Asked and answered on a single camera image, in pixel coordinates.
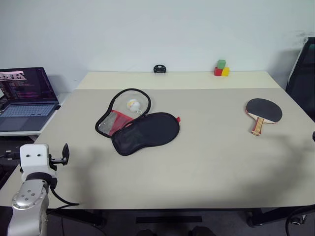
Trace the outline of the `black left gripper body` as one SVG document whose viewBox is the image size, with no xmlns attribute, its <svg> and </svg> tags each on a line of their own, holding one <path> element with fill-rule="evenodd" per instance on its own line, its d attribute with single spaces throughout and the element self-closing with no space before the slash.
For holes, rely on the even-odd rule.
<svg viewBox="0 0 315 236">
<path fill-rule="evenodd" d="M 57 170 L 57 164 L 62 164 L 63 166 L 68 164 L 68 155 L 63 155 L 61 158 L 53 158 L 49 154 L 49 167 L 53 170 Z"/>
</svg>

